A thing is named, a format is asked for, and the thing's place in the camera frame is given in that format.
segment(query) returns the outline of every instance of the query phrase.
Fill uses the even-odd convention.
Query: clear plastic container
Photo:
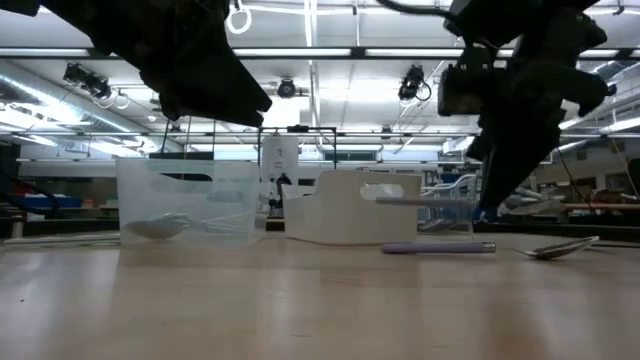
[[[434,205],[420,209],[418,231],[465,231],[473,238],[477,181],[476,175],[468,174],[461,176],[453,184],[423,188],[421,196],[426,200],[433,200]]]
[[[125,246],[242,247],[257,241],[257,164],[118,159]]]

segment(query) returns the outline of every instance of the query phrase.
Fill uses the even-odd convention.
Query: window
[[[315,186],[316,179],[298,179],[298,185],[300,186]]]
[[[376,151],[338,151],[338,161],[376,161]],[[334,160],[333,151],[325,151],[326,161]]]

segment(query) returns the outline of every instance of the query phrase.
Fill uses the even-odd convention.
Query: light fixture
[[[462,55],[462,49],[367,49],[371,57],[451,57]]]
[[[91,147],[106,154],[116,155],[120,157],[139,157],[138,152],[125,147],[114,145],[106,142],[92,142]]]
[[[0,48],[0,56],[4,57],[89,57],[86,49],[37,49],[37,48]]]
[[[613,57],[618,54],[617,49],[591,49],[583,51],[580,54],[581,58],[592,58],[592,57]]]
[[[235,49],[236,56],[254,57],[349,57],[351,49],[341,48],[255,48],[255,49]]]
[[[513,49],[504,49],[498,51],[499,58],[510,58],[513,56]]]
[[[640,117],[617,121],[609,126],[603,127],[599,130],[599,132],[601,134],[609,134],[616,131],[630,129],[636,126],[640,126]]]
[[[14,135],[13,137],[16,138],[16,139],[20,139],[20,140],[34,142],[34,143],[37,143],[37,144],[40,144],[40,145],[58,146],[58,144],[54,143],[53,141],[51,141],[49,139],[45,139],[42,136],[38,136],[38,135],[29,135],[28,137]]]
[[[600,8],[600,9],[587,9],[584,11],[584,13],[589,16],[598,16],[598,15],[615,14],[617,11],[618,9],[615,9],[615,8]]]
[[[581,123],[582,121],[583,119],[571,119],[571,120],[561,122],[560,125],[558,125],[558,127],[560,128],[560,130],[565,130],[572,127],[573,125]]]
[[[572,143],[568,143],[568,144],[564,144],[562,146],[559,146],[556,150],[557,151],[567,151],[569,149],[573,149],[576,146],[586,144],[586,142],[587,142],[587,140],[574,141]]]

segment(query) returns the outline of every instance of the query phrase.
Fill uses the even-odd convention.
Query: ceiling
[[[640,0],[625,0],[628,9],[640,7]],[[406,0],[406,4],[448,6],[449,0]],[[426,47],[456,46],[456,37],[442,28],[442,20],[430,17],[416,17],[401,14],[376,14],[379,9],[374,0],[360,0],[359,9],[374,9],[358,17],[348,13],[355,3],[349,0],[317,0],[317,19],[314,17],[311,29],[305,24],[304,1],[245,1],[245,6],[264,7],[278,11],[296,12],[285,14],[251,10],[252,24],[243,34],[228,32],[232,47],[355,47],[355,46],[394,46]],[[616,6],[617,1],[601,1],[597,6]],[[327,12],[344,14],[327,15]],[[242,25],[242,15],[234,16],[234,24]],[[636,47],[640,44],[640,16],[623,13],[594,15],[597,23],[607,31],[609,40],[603,47]],[[56,15],[41,12],[36,18],[0,12],[0,47],[92,47],[91,41],[81,32],[68,25]],[[87,98],[79,89],[70,88],[63,80],[67,63],[65,60],[11,60],[23,69],[36,74],[60,87]],[[154,131],[164,131],[165,122],[154,119],[157,116],[150,103],[154,97],[138,76],[137,70],[124,61],[80,60],[87,69],[105,76],[113,87],[121,87],[130,98],[125,109],[115,106],[108,110],[139,123]],[[307,60],[243,60],[245,67],[255,79],[269,89],[282,78],[290,77],[298,87],[309,89],[310,66]],[[409,61],[409,60],[317,60],[314,61],[318,78],[319,117],[315,125],[336,126],[343,131],[370,132],[379,131],[383,125],[391,125],[394,131],[431,132],[431,131],[475,131],[475,117],[439,117],[431,101],[412,105],[401,105],[398,97],[400,79],[413,64],[422,65],[425,74],[430,74],[428,82],[436,84],[440,72],[448,61]],[[581,68],[591,70],[601,62],[584,62]],[[635,82],[627,81],[628,94],[635,93]],[[274,99],[273,113],[265,115],[268,123],[286,125],[286,119],[278,109],[300,109],[299,121],[312,125],[313,117],[309,111],[307,97],[292,100]],[[575,114],[575,107],[567,105],[568,117]],[[186,130],[188,119],[181,119],[182,129]],[[193,119],[192,131],[211,131],[212,122],[207,119]],[[579,127],[593,127],[592,122],[583,122]],[[243,131],[244,127],[219,123],[217,131]],[[414,144],[442,143],[442,138],[420,138]],[[206,138],[192,138],[191,142],[209,143]],[[232,138],[221,142],[238,141]]]

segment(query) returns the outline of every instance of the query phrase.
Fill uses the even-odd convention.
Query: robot
[[[479,115],[467,155],[483,162],[480,208],[500,203],[558,146],[563,100],[584,116],[615,94],[576,70],[581,52],[607,40],[584,14],[597,0],[454,0],[449,11],[377,0],[390,9],[440,16],[465,49],[442,74],[438,112]],[[260,126],[271,100],[229,47],[229,0],[5,0],[0,8],[35,16],[46,6],[140,70],[160,94],[165,116],[210,117]],[[500,47],[517,38],[504,68]],[[525,129],[527,136],[517,136]]]

